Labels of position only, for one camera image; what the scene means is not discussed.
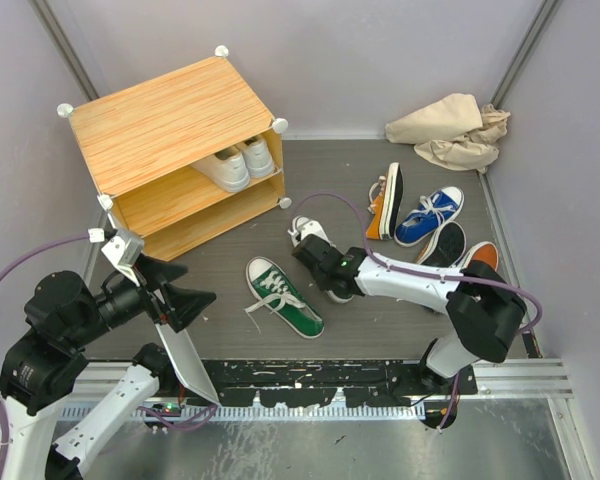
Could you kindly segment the green sneaker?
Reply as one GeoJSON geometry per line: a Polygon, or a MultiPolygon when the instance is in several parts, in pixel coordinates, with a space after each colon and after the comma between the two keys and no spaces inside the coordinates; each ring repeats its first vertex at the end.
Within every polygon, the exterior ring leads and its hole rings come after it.
{"type": "Polygon", "coordinates": [[[254,257],[247,262],[245,276],[247,286],[256,299],[254,304],[244,309],[250,319],[257,310],[266,309],[304,339],[322,335],[324,320],[279,265],[265,257],[254,257]]]}
{"type": "Polygon", "coordinates": [[[346,287],[326,290],[325,293],[331,301],[338,304],[346,304],[355,297],[355,294],[346,287]]]}

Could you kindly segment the white cabinet door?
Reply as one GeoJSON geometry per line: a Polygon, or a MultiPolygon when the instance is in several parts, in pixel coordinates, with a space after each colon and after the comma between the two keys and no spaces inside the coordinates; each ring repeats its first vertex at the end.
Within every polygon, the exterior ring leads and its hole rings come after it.
{"type": "MultiPolygon", "coordinates": [[[[107,211],[106,216],[114,229],[122,226],[111,211],[107,211]]],[[[140,273],[136,273],[130,264],[127,265],[126,260],[114,261],[109,259],[109,262],[126,278],[137,284],[138,287],[146,286],[142,283],[145,279],[140,273]]],[[[167,351],[177,379],[186,390],[195,393],[212,404],[219,405],[218,394],[188,332],[183,329],[176,333],[168,323],[165,323],[159,317],[157,318],[158,320],[153,320],[154,325],[167,351]]]]}

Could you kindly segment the orange sneaker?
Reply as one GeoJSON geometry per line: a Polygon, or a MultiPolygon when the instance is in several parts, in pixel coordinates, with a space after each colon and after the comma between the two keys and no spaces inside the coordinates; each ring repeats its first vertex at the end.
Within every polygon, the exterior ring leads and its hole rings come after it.
{"type": "Polygon", "coordinates": [[[401,166],[398,162],[393,162],[388,166],[386,173],[381,175],[369,189],[368,211],[373,218],[365,232],[367,239],[393,238],[403,198],[403,188],[401,166]]]}
{"type": "Polygon", "coordinates": [[[465,269],[475,261],[485,263],[496,271],[499,265],[499,253],[497,247],[489,241],[480,242],[467,250],[467,252],[459,259],[457,266],[461,269],[465,269]]]}

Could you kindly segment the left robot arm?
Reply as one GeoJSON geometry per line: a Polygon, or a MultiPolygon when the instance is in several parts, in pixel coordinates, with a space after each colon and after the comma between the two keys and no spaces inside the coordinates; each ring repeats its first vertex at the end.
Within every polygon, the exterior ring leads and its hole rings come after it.
{"type": "Polygon", "coordinates": [[[174,285],[187,267],[142,255],[137,282],[112,272],[93,294],[73,271],[52,273],[25,304],[28,331],[7,351],[0,373],[0,479],[81,479],[126,419],[181,383],[219,402],[187,329],[216,299],[174,285]],[[161,342],[132,358],[112,390],[74,429],[53,437],[56,423],[89,362],[87,345],[139,315],[161,342]]]}

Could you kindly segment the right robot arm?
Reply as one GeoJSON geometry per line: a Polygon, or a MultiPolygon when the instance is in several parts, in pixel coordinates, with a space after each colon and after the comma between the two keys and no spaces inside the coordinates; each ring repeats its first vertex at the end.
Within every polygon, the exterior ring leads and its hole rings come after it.
{"type": "Polygon", "coordinates": [[[526,315],[521,295],[489,265],[438,268],[396,261],[352,247],[341,253],[315,233],[291,235],[296,258],[322,291],[338,297],[403,300],[446,315],[452,333],[433,340],[418,365],[424,390],[439,394],[465,367],[503,362],[526,315]]]}

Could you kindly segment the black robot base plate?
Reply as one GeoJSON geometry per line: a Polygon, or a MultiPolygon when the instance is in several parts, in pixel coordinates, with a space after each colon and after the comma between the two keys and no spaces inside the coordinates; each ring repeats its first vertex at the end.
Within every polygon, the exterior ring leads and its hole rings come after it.
{"type": "Polygon", "coordinates": [[[409,406],[417,397],[448,395],[452,382],[426,380],[406,360],[205,360],[220,402],[227,407],[326,406],[338,392],[348,408],[409,406]]]}

